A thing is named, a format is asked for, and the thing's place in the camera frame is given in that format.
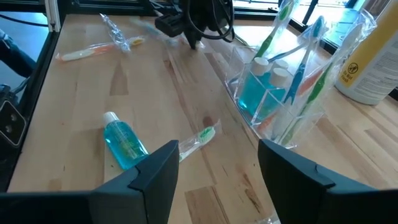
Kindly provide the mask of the orange toothbrush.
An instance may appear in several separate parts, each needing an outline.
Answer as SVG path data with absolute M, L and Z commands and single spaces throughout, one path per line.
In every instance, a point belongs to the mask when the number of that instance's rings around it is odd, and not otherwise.
M 306 91 L 308 91 L 318 80 L 320 75 L 323 73 L 323 69 L 316 70 L 310 74 L 310 76 L 301 84 L 300 88 L 298 89 L 298 95 L 302 96 Z M 268 125 L 271 124 L 273 118 L 276 115 L 277 110 L 271 113 L 258 127 L 257 131 L 264 132 Z
M 127 40 L 127 43 L 129 47 L 141 45 L 144 43 L 145 38 L 144 37 L 131 37 L 130 39 Z M 119 49 L 121 50 L 120 47 L 118 47 L 114 42 L 107 42 L 107 43 L 100 43 L 100 44 L 94 44 L 91 45 L 83 50 L 77 50 L 74 52 L 66 53 L 66 54 L 60 54 L 58 53 L 55 56 L 55 59 L 61 62 L 68 62 L 68 61 L 73 61 L 73 60 L 79 60 L 82 58 L 87 58 L 91 57 L 94 55 L 100 55 L 106 52 L 109 52 L 114 49 Z

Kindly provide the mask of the green toothbrush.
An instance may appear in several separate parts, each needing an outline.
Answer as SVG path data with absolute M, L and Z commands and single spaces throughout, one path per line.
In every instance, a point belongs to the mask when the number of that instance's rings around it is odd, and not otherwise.
M 179 142 L 179 162 L 182 162 L 192 153 L 206 146 L 217 134 L 221 132 L 221 128 L 221 120 L 219 119 L 214 125 L 208 126 L 199 133 Z
M 292 13 L 296 10 L 300 0 L 282 0 L 279 11 L 273 22 L 273 29 L 271 33 L 262 42 L 259 50 L 256 52 L 254 58 L 263 57 L 272 45 L 272 41 L 276 39 L 278 33 L 287 27 Z
M 325 65 L 316 69 L 319 70 L 322 68 L 323 73 L 315 84 L 303 94 L 305 96 L 305 102 L 302 103 L 299 109 L 294 111 L 295 118 L 290 120 L 286 130 L 280 136 L 278 140 L 279 144 L 283 146 L 288 145 L 304 120 L 313 117 L 311 109 L 313 109 L 314 104 L 317 102 L 322 92 L 334 84 L 337 73 L 341 71 L 345 60 L 375 28 L 376 21 L 373 16 L 367 10 L 361 10 L 357 19 L 350 27 L 349 32 L 343 39 L 341 46 Z

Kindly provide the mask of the clear acrylic organizer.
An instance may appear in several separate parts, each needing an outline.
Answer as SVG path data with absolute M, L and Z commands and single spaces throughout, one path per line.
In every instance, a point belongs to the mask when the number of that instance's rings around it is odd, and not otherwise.
M 236 105 L 238 111 L 241 113 L 245 122 L 249 125 L 249 127 L 254 131 L 255 135 L 259 138 L 271 140 L 277 144 L 280 136 L 286 130 L 286 127 L 289 125 L 290 120 L 295 118 L 294 111 L 299 109 L 302 103 L 305 102 L 305 96 L 299 96 L 298 92 L 295 97 L 293 105 L 283 105 L 283 97 L 282 101 L 279 103 L 275 117 L 264 132 L 257 131 L 257 127 L 265 120 L 260 120 L 257 115 L 259 113 L 262 102 L 260 100 L 259 106 L 254 114 L 251 116 L 246 111 L 242 110 L 239 107 L 238 101 L 240 93 L 243 89 L 243 79 L 245 73 L 249 70 L 250 64 L 254 59 L 254 50 L 249 47 L 236 47 L 233 49 L 231 57 L 228 61 L 228 66 L 225 72 L 224 82 L 227 87 L 227 90 Z M 295 72 L 299 67 L 299 62 L 294 58 L 294 56 L 289 55 L 286 58 L 282 58 L 289 64 L 289 68 L 287 71 L 290 73 L 290 78 L 286 84 L 286 92 L 289 90 L 292 80 L 294 78 Z M 269 62 L 269 73 L 271 73 L 273 62 Z M 325 114 L 324 109 L 321 105 L 321 99 L 319 98 L 317 102 L 314 104 L 312 118 L 307 118 L 302 123 L 299 130 L 296 132 L 291 142 L 285 147 L 288 149 L 296 148 L 301 142 L 303 142 L 306 138 L 308 138 L 310 131 L 314 127 L 315 123 Z

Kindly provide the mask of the blue mouthwash bottle white cap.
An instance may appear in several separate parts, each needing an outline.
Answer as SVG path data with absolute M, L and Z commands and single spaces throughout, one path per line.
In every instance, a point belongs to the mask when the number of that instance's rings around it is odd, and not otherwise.
M 133 129 L 116 113 L 103 114 L 104 141 L 122 170 L 128 170 L 145 159 L 149 153 Z
M 285 60 L 277 59 L 277 60 L 273 61 L 271 70 L 273 70 L 275 68 L 281 68 L 281 69 L 287 70 L 289 68 L 289 64 Z
M 239 96 L 239 107 L 254 116 L 259 102 L 269 86 L 269 62 L 262 57 L 256 57 L 250 64 L 243 79 L 243 89 Z
M 286 84 L 290 73 L 283 68 L 273 68 L 267 81 L 264 96 L 261 99 L 257 117 L 262 121 L 278 107 L 286 92 Z

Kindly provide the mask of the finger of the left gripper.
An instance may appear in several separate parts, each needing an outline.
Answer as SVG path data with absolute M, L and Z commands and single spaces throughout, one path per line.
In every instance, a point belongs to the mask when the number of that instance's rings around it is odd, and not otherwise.
M 197 48 L 197 42 L 201 40 L 201 35 L 197 31 L 188 29 L 185 31 L 185 37 L 187 38 L 191 49 L 195 50 Z

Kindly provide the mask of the white wipes canister yellow label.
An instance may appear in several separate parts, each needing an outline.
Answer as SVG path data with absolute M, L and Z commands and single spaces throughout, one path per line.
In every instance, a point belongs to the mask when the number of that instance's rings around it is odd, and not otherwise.
M 376 105 L 398 86 L 398 0 L 390 0 L 377 27 L 344 64 L 335 87 L 365 105 Z

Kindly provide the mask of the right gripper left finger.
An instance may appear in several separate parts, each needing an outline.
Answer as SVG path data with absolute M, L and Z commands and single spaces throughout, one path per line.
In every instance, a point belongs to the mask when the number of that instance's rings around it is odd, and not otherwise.
M 93 190 L 0 193 L 0 224 L 167 224 L 178 169 L 171 140 Z

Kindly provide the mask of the person's leg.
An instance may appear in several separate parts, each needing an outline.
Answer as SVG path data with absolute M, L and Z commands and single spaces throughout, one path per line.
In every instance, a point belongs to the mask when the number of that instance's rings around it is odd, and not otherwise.
M 24 78 L 29 78 L 36 68 L 36 61 L 20 49 L 2 29 L 0 29 L 0 61 Z

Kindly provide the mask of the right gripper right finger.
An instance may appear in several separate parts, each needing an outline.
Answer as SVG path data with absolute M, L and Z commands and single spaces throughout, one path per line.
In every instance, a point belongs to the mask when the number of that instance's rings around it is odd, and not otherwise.
M 257 158 L 281 224 L 398 224 L 398 189 L 372 188 L 267 139 Z

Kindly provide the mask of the silver aluminium extrusion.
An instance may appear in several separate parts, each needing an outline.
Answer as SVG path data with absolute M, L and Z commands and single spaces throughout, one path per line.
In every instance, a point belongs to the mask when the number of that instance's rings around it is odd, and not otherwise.
M 61 21 L 58 9 L 58 0 L 44 0 L 45 13 L 50 32 L 60 32 Z

